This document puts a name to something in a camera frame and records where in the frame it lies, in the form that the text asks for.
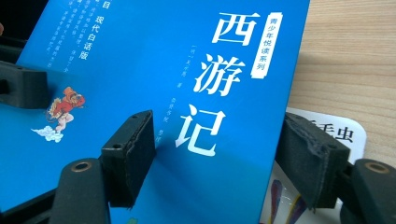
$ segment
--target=blue book cover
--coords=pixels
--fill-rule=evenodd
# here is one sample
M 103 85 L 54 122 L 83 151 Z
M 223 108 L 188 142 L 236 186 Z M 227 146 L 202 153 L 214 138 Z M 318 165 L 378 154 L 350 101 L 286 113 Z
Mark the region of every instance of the blue book cover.
M 259 223 L 308 5 L 49 0 L 18 65 L 48 72 L 51 104 L 0 105 L 0 208 L 151 109 L 157 156 L 113 223 Z

